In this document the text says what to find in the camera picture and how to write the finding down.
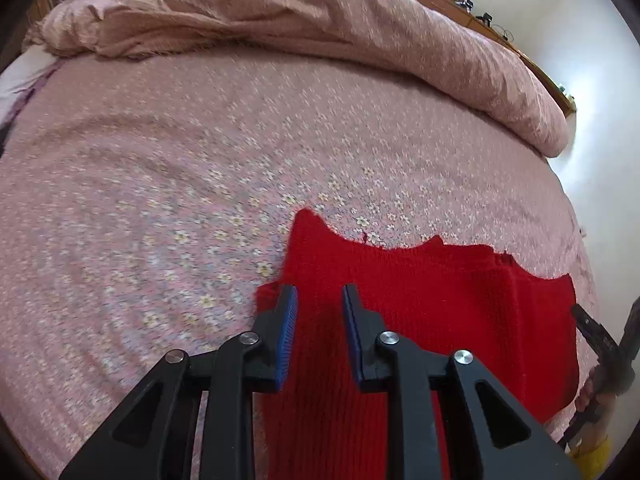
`silver bolt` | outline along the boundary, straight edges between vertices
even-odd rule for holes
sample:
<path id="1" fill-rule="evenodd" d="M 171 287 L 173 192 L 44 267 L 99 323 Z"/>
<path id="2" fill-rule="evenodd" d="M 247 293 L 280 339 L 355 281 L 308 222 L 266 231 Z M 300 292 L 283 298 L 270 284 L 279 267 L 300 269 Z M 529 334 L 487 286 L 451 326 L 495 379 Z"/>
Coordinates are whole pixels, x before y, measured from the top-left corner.
<path id="1" fill-rule="evenodd" d="M 468 365 L 474 360 L 474 355 L 469 350 L 458 350 L 453 354 L 453 358 L 461 365 Z"/>
<path id="2" fill-rule="evenodd" d="M 258 341 L 260 341 L 260 336 L 255 332 L 242 332 L 240 334 L 240 342 L 243 345 L 255 345 Z"/>
<path id="3" fill-rule="evenodd" d="M 178 349 L 169 350 L 164 356 L 164 360 L 167 361 L 168 363 L 171 363 L 172 365 L 179 363 L 183 359 L 184 359 L 184 352 Z"/>
<path id="4" fill-rule="evenodd" d="M 398 341 L 400 341 L 400 336 L 395 332 L 391 332 L 391 330 L 380 333 L 378 337 L 380 338 L 380 342 L 384 343 L 385 345 L 395 345 Z"/>

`bed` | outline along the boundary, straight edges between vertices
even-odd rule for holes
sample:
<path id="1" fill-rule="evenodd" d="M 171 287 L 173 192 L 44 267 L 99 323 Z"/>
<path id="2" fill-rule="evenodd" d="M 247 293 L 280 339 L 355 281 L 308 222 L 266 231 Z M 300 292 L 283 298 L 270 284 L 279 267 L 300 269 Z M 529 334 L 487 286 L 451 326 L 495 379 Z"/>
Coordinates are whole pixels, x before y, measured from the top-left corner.
<path id="1" fill-rule="evenodd" d="M 569 272 L 597 314 L 545 158 L 564 117 L 501 46 L 414 0 L 154 1 L 44 20 L 34 41 L 66 59 L 0 161 L 0 413 L 45 478 L 168 349 L 251 325 L 302 207 L 383 247 L 437 234 Z"/>

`red knitted fabric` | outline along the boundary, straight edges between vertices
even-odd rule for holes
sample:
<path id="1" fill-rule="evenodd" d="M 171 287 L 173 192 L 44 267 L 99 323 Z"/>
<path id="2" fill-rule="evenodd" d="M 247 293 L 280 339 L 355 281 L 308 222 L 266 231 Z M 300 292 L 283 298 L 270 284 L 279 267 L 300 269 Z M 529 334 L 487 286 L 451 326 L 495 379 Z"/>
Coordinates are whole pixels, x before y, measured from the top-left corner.
<path id="1" fill-rule="evenodd" d="M 574 398 L 578 383 L 571 278 L 531 276 L 488 246 L 439 238 L 383 250 L 334 234 L 302 210 L 279 282 L 262 286 L 258 310 L 273 308 L 279 283 L 298 288 L 289 378 L 265 396 L 270 480 L 383 480 L 386 400 L 361 394 L 351 378 L 342 286 L 423 349 L 465 348 L 540 421 Z"/>

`person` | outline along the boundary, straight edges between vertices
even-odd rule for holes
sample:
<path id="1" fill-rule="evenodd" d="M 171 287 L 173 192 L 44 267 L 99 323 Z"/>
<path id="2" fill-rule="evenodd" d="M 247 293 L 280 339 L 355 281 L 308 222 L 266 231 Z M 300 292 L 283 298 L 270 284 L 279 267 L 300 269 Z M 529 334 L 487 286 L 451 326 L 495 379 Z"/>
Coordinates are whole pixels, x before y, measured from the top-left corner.
<path id="1" fill-rule="evenodd" d="M 589 377 L 575 399 L 575 409 L 583 412 L 587 409 L 593 395 L 592 368 Z M 605 413 L 596 424 L 587 424 L 582 430 L 580 444 L 570 450 L 570 455 L 578 466 L 584 480 L 593 480 L 607 466 L 611 454 L 611 443 L 607 436 L 607 428 L 611 421 L 616 405 L 616 395 L 613 393 L 601 393 L 595 397 L 596 401 L 606 407 Z"/>

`folded red garment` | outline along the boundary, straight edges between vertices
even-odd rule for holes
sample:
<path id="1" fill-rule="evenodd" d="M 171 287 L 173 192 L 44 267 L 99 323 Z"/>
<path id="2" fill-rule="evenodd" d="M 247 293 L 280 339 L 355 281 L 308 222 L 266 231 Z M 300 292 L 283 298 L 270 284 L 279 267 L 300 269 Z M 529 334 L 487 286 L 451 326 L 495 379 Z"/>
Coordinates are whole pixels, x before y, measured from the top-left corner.
<path id="1" fill-rule="evenodd" d="M 571 278 L 543 280 L 488 246 L 439 237 L 384 250 L 345 240 L 309 210 L 291 230 L 278 282 L 258 289 L 273 308 L 280 283 L 298 288 L 289 378 L 265 396 L 271 480 L 382 480 L 386 400 L 356 389 L 342 322 L 342 286 L 421 348 L 473 352 L 540 421 L 574 398 L 578 384 Z"/>

